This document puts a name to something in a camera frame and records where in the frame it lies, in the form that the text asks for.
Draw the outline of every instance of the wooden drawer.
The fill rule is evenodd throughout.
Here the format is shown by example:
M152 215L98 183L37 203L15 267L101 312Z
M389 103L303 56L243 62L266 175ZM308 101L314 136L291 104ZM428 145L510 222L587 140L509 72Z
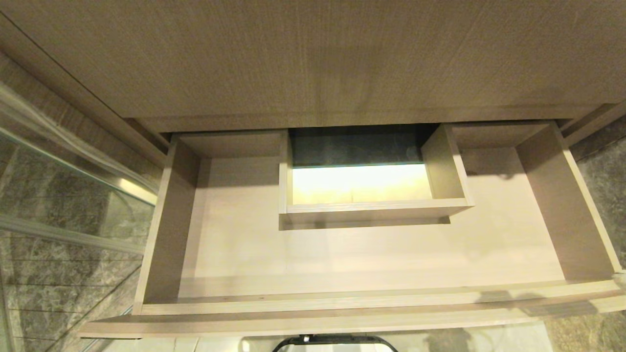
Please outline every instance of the wooden drawer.
M462 209L316 205L315 226L285 227L297 213L286 131L175 136L133 314L81 335L389 331L626 309L617 256L554 123L442 125L433 137L444 143L426 160L431 190L458 184Z

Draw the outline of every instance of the cabinet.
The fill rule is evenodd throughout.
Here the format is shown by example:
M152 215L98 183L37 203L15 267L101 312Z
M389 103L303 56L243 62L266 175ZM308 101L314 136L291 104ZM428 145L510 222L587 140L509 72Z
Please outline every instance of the cabinet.
M350 333L626 309L617 256L553 122L443 124L422 149L430 198L391 187L374 201L298 204L307 186L294 191L286 130L175 135L133 314L81 335Z

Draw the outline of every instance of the open drawer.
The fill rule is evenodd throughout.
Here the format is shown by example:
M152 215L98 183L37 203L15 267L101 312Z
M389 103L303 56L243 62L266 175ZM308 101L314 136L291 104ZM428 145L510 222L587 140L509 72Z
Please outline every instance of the open drawer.
M554 123L442 127L474 206L448 221L301 229L280 228L286 131L175 136L133 315L81 335L390 331L626 309L617 256Z

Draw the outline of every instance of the drawer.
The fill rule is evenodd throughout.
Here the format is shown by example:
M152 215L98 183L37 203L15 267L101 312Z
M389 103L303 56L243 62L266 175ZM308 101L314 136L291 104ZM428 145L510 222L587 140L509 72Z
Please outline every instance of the drawer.
M81 336L456 328L626 309L617 256L553 122L441 125L423 147L425 183L407 181L429 197L390 186L298 205L289 146L286 130L175 135L133 314Z

